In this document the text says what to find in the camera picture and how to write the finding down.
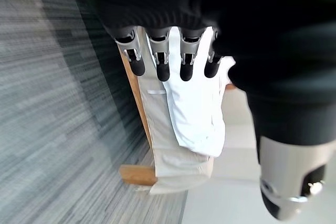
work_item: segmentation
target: black fingertip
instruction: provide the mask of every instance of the black fingertip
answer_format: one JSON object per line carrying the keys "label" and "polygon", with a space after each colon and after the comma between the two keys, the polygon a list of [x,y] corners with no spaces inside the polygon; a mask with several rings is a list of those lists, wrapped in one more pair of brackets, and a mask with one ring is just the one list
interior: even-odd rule
{"label": "black fingertip", "polygon": [[140,60],[132,60],[130,61],[130,67],[136,76],[142,76],[145,73],[145,64],[143,63],[143,59]]}
{"label": "black fingertip", "polygon": [[181,64],[180,77],[183,81],[189,81],[193,76],[194,65]]}
{"label": "black fingertip", "polygon": [[156,65],[156,74],[160,81],[168,81],[170,77],[169,64],[158,64]]}
{"label": "black fingertip", "polygon": [[216,62],[206,62],[205,64],[205,68],[204,68],[204,75],[205,77],[207,78],[212,78],[214,77],[217,72],[218,72],[218,69],[219,69],[219,64],[216,63]]}

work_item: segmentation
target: striped carpet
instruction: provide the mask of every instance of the striped carpet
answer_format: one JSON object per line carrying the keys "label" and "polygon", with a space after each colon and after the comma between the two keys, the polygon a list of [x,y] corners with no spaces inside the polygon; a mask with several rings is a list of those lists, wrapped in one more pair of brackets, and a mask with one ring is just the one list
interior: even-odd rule
{"label": "striped carpet", "polygon": [[83,0],[0,0],[0,223],[181,222],[121,164],[152,156],[112,39]]}

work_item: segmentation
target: wooden board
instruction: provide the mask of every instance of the wooden board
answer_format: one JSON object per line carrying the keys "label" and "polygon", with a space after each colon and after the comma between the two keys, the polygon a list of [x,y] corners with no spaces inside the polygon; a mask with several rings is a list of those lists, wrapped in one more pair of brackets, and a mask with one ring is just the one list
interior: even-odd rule
{"label": "wooden board", "polygon": [[145,129],[145,133],[148,139],[149,146],[152,148],[152,139],[151,139],[151,135],[150,135],[149,128],[148,128],[148,122],[147,122],[147,118],[145,115],[145,111],[143,109],[143,104],[142,104],[141,95],[140,95],[140,88],[139,88],[139,83],[138,83],[138,77],[133,74],[126,56],[122,53],[120,49],[119,49],[119,53],[121,55],[122,63],[124,64],[124,67],[126,70],[128,81],[130,82],[130,85],[131,85],[131,89],[132,89],[132,92],[135,98],[136,105],[139,110],[140,118],[141,118],[143,127]]}
{"label": "wooden board", "polygon": [[152,186],[156,183],[155,169],[144,165],[121,165],[119,172],[122,180],[128,184]]}

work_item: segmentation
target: white towel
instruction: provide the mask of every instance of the white towel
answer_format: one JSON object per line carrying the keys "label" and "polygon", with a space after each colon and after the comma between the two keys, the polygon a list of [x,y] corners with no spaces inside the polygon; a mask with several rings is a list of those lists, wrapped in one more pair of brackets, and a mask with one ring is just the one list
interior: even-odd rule
{"label": "white towel", "polygon": [[173,129],[180,146],[193,152],[218,157],[225,140],[225,124],[221,104],[225,86],[230,83],[227,76],[234,64],[232,57],[222,59],[218,73],[213,78],[204,76],[213,30],[206,29],[194,62],[190,81],[180,78],[180,33],[173,27],[169,36],[170,78],[163,85]]}

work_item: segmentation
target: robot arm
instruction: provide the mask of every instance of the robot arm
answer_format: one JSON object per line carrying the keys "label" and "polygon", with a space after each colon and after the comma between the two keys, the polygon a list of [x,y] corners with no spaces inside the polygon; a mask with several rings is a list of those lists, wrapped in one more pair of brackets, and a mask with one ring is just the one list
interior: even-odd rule
{"label": "robot arm", "polygon": [[185,81],[205,27],[218,30],[205,75],[234,56],[229,77],[253,115],[266,208],[289,219],[322,189],[336,149],[336,0],[88,1],[138,76],[144,65],[135,26],[146,29],[162,81],[170,27],[180,28]]}

